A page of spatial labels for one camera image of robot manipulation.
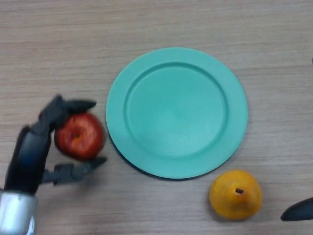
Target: apple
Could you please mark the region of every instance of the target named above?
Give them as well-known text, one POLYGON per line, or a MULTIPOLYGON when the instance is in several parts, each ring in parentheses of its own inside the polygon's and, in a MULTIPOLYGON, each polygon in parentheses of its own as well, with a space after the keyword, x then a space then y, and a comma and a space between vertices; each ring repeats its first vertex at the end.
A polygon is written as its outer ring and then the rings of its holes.
POLYGON ((64 155, 88 161, 97 157, 106 140, 99 119, 91 113, 72 115, 54 133, 54 143, 64 155))

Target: wooden table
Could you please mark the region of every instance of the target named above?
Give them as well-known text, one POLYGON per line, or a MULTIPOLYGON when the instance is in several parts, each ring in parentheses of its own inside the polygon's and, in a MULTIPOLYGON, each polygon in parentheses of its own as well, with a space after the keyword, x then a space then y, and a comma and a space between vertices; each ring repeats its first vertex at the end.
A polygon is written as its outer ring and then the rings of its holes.
MULTIPOLYGON (((309 235, 313 221, 283 223, 291 204, 313 196, 312 0, 1 0, 0 176, 17 134, 56 94, 98 100, 137 56, 192 47, 225 62, 249 102, 240 149, 196 180, 167 182, 127 165, 107 141, 109 161, 86 182, 38 192, 39 235, 309 235), (222 172, 253 172, 262 210, 221 222, 207 206, 222 172)), ((51 148, 49 167, 65 161, 51 148)))

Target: green plate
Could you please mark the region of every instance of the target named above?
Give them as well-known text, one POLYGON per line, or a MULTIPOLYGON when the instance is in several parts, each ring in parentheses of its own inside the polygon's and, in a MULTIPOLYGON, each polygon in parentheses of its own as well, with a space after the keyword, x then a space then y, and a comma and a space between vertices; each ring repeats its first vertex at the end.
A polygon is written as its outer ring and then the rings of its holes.
POLYGON ((223 164, 247 126, 245 92, 216 58, 189 48, 146 53, 118 75, 106 120, 132 165, 168 179, 187 179, 223 164))

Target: metal cylinder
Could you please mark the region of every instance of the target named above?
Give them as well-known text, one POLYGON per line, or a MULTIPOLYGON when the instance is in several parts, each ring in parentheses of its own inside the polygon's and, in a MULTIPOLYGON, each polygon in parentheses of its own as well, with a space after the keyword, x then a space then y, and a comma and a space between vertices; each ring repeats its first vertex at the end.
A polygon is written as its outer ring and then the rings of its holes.
POLYGON ((19 192, 1 192, 0 235, 34 235, 38 200, 19 192))

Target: plate center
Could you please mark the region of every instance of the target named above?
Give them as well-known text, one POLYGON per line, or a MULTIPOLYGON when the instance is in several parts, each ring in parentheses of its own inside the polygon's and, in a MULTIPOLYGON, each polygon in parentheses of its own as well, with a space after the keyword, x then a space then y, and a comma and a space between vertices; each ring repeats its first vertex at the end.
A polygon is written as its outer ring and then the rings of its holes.
POLYGON ((215 79, 188 64, 164 64, 133 85, 125 107, 130 132, 154 153, 184 156, 210 145, 226 105, 215 79))

